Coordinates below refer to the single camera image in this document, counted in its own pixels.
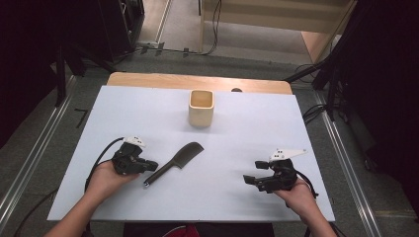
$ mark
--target wooden cup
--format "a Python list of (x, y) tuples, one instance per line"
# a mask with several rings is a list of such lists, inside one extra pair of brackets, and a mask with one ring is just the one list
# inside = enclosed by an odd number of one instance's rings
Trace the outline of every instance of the wooden cup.
[(189, 97), (189, 123), (192, 126), (210, 126), (213, 104), (212, 91), (192, 90)]

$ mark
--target wire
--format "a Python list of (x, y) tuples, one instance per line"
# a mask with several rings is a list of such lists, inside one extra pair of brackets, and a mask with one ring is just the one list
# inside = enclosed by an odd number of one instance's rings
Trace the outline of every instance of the wire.
[[(221, 0), (219, 0), (215, 6), (215, 10), (213, 11), (213, 15), (212, 15), (212, 30), (213, 30), (213, 36), (214, 36), (212, 48), (208, 52), (203, 53), (203, 55), (209, 55), (216, 50), (216, 45), (218, 43), (218, 23), (219, 23), (219, 16), (221, 15), (221, 5), (222, 5), (222, 2)], [(215, 15), (216, 15), (217, 9), (218, 9), (218, 16), (217, 16), (216, 24), (215, 24), (214, 21), (215, 21)]]
[[(102, 153), (99, 155), (98, 159), (96, 160), (95, 164), (92, 167), (92, 170), (90, 171), (89, 177), (86, 179), (86, 184), (84, 185), (84, 192), (87, 191), (87, 188), (89, 187), (89, 183), (90, 183), (90, 179), (92, 179), (93, 173), (95, 172), (96, 167), (98, 167), (100, 164), (102, 164), (103, 162), (99, 163), (102, 159), (102, 157), (105, 155), (105, 153), (109, 150), (109, 148), (111, 148), (111, 146), (113, 146), (115, 143), (117, 143), (120, 140), (124, 140), (123, 137), (120, 137), (118, 139), (115, 139), (114, 141), (112, 141), (111, 143), (109, 143), (109, 145), (102, 151)], [(91, 229), (90, 229), (90, 222), (88, 222), (86, 224), (86, 230), (85, 232), (87, 233), (91, 233)]]
[(297, 174), (299, 174), (304, 180), (305, 180), (305, 182), (310, 186), (310, 190), (311, 190), (311, 194), (313, 195), (313, 197), (314, 197), (314, 199), (316, 199), (317, 198), (317, 196), (318, 196), (318, 193), (316, 193), (315, 192), (315, 190), (314, 190), (314, 186), (313, 186), (313, 184), (311, 183), (311, 181), (307, 178), (307, 176), (306, 175), (304, 175), (302, 172), (300, 172), (300, 171), (298, 171), (298, 170), (295, 170), (296, 171), (296, 173)]
[[(302, 66), (314, 66), (314, 64), (302, 64), (302, 65), (298, 66), (298, 67), (295, 69), (295, 71), (294, 71), (293, 73), (297, 73), (297, 72), (298, 72), (298, 70), (299, 70)], [(298, 80), (299, 80), (299, 81), (301, 81), (301, 82), (303, 82), (303, 83), (311, 83), (311, 82), (309, 82), (309, 81), (304, 81), (304, 80), (302, 80), (301, 78), (298, 78)]]
[(96, 167), (99, 166), (99, 162), (101, 161), (102, 157), (105, 155), (105, 153), (109, 150), (109, 148), (111, 148), (111, 146), (113, 146), (115, 143), (117, 143), (120, 140), (123, 140), (123, 137), (120, 137), (118, 139), (115, 139), (113, 142), (111, 142), (103, 151), (102, 153), (99, 155), (98, 159), (96, 160), (95, 164), (92, 167), (92, 170), (90, 171), (89, 177), (86, 179), (86, 184), (84, 186), (84, 192), (86, 192), (87, 187), (89, 186), (90, 183), (90, 179), (92, 179), (93, 173), (95, 172)]
[(315, 120), (321, 113), (326, 111), (327, 106), (326, 105), (315, 105), (308, 109), (303, 115), (302, 119), (304, 120), (304, 124), (308, 125), (313, 120)]
[[(217, 4), (215, 6), (215, 9), (213, 11), (213, 15), (212, 15), (212, 31), (213, 31), (213, 36), (214, 36), (212, 48), (208, 52), (202, 53), (202, 52), (188, 51), (187, 52), (188, 54), (190, 54), (190, 55), (210, 55), (210, 54), (212, 54), (216, 50), (216, 46), (218, 44), (218, 23), (219, 23), (219, 16), (221, 15), (221, 4), (222, 4), (222, 1), (221, 0), (218, 0)], [(122, 56), (129, 56), (129, 55), (135, 54), (137, 52), (142, 52), (144, 49), (147, 49), (147, 50), (155, 50), (155, 51), (169, 51), (169, 52), (186, 53), (185, 50), (178, 50), (178, 49), (138, 47), (133, 52), (124, 54)]]
[(48, 198), (52, 197), (56, 192), (58, 191), (58, 188), (56, 188), (55, 190), (53, 190), (51, 193), (47, 194), (45, 197), (43, 197), (43, 199), (41, 199), (29, 212), (28, 214), (25, 216), (25, 218), (22, 220), (21, 224), (19, 225), (18, 229), (15, 231), (15, 234), (13, 235), (14, 237), (20, 237), (21, 236), (21, 232), (22, 229), (26, 223), (26, 221), (29, 219), (29, 217), (34, 213), (34, 211), (41, 205), (43, 204)]

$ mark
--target black object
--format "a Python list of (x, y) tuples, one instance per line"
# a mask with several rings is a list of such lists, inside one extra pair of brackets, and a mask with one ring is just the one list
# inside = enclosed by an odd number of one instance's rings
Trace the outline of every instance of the black object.
[(139, 158), (142, 149), (139, 146), (124, 142), (120, 150), (112, 158), (115, 171), (120, 175), (138, 174), (145, 171), (155, 171), (157, 162)]
[(147, 180), (144, 181), (144, 184), (148, 187), (154, 181), (156, 181), (161, 175), (163, 175), (166, 171), (168, 171), (173, 166), (177, 166), (182, 169), (188, 162), (192, 160), (195, 156), (200, 154), (204, 148), (198, 142), (190, 142), (182, 147), (176, 155), (165, 164), (161, 169), (156, 171)]
[(346, 45), (313, 82), (321, 89), (338, 69), (350, 106), (349, 126), (368, 168), (398, 181), (417, 215), (419, 33), (412, 26), (419, 21), (418, 10), (413, 0), (358, 1), (348, 26), (359, 23), (349, 36), (342, 35)]
[(135, 50), (145, 16), (142, 0), (79, 0), (76, 8), (70, 4), (74, 3), (64, 2), (59, 7), (62, 12), (73, 9), (76, 15), (67, 29), (68, 41), (98, 59), (113, 62)]
[(275, 173), (272, 177), (256, 179), (252, 176), (243, 175), (244, 183), (256, 186), (260, 192), (266, 191), (270, 194), (272, 191), (287, 190), (293, 188), (293, 184), (297, 179), (296, 170), (293, 168), (291, 159), (278, 160), (274, 162), (255, 162), (257, 169), (268, 170), (271, 168)]

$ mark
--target hand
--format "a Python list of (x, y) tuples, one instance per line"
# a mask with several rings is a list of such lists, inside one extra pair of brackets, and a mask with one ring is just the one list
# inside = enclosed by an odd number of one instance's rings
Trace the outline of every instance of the hand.
[(138, 178), (138, 176), (139, 174), (119, 175), (115, 171), (112, 162), (106, 161), (96, 167), (85, 196), (102, 202), (115, 193), (122, 185)]
[(301, 218), (313, 237), (336, 237), (330, 224), (324, 218), (315, 202), (308, 184), (297, 179), (290, 191), (274, 191)]
[(309, 215), (320, 212), (308, 184), (302, 179), (296, 180), (292, 190), (274, 191), (274, 193), (282, 198), (304, 222)]

